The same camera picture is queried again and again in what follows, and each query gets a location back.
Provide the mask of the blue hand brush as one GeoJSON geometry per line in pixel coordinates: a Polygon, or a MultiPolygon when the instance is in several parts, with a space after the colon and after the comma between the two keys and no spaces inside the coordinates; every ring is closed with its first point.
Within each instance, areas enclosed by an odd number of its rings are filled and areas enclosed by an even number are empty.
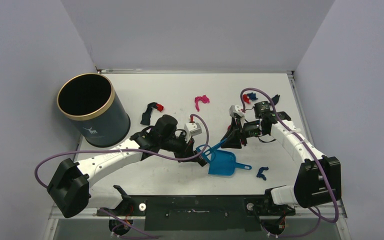
{"type": "Polygon", "coordinates": [[[211,162],[211,157],[210,155],[214,154],[216,150],[218,150],[226,141],[227,139],[223,139],[219,143],[217,143],[214,146],[209,146],[209,145],[199,145],[195,148],[195,153],[199,153],[202,151],[204,147],[206,147],[205,151],[197,157],[196,162],[201,166],[204,167],[206,164],[211,162]]]}

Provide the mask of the blue dustpan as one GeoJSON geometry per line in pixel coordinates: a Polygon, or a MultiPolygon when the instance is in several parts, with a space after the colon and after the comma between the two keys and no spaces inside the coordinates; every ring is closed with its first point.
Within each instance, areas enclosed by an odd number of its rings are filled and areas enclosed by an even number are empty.
{"type": "Polygon", "coordinates": [[[210,157],[208,174],[214,176],[229,177],[236,169],[251,170],[252,166],[239,163],[236,155],[230,151],[215,150],[210,157]]]}

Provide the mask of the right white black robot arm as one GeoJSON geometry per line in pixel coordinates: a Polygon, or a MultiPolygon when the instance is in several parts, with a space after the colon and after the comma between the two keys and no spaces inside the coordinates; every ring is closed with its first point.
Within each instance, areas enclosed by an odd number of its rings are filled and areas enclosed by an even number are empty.
{"type": "Polygon", "coordinates": [[[263,199],[262,207],[270,215],[280,211],[283,205],[299,205],[309,208],[342,197],[341,163],[317,150],[301,134],[284,112],[275,112],[268,101],[261,101],[253,107],[255,121],[245,121],[245,110],[239,105],[229,108],[231,123],[222,137],[223,149],[241,149],[249,138],[271,136],[281,144],[299,167],[295,183],[266,190],[269,197],[263,199]]]}

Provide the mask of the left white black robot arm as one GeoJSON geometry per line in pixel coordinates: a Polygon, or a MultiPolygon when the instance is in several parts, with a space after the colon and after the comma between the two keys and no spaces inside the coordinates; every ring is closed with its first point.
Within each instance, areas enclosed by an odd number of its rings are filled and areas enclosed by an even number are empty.
{"type": "Polygon", "coordinates": [[[190,121],[177,128],[170,115],[160,117],[155,125],[134,133],[130,138],[98,155],[72,161],[63,160],[57,167],[46,190],[65,218],[71,218],[88,208],[104,208],[116,215],[129,210],[130,196],[119,185],[99,189],[97,182],[113,172],[135,164],[160,150],[172,152],[177,162],[198,162],[193,137],[207,130],[203,124],[190,121]]]}

